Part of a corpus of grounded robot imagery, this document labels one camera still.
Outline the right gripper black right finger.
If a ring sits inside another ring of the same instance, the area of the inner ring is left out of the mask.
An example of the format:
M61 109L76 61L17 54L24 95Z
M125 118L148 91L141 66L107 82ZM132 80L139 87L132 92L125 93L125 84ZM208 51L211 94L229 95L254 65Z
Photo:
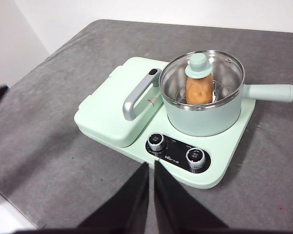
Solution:
M161 234L289 234L231 228L194 199L159 162L154 162L154 202Z

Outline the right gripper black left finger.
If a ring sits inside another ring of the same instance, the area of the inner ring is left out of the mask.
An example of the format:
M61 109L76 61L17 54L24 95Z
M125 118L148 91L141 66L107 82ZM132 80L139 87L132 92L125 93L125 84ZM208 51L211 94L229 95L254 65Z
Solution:
M17 234L143 234L149 200L149 165L143 163L119 191L76 228L21 230Z

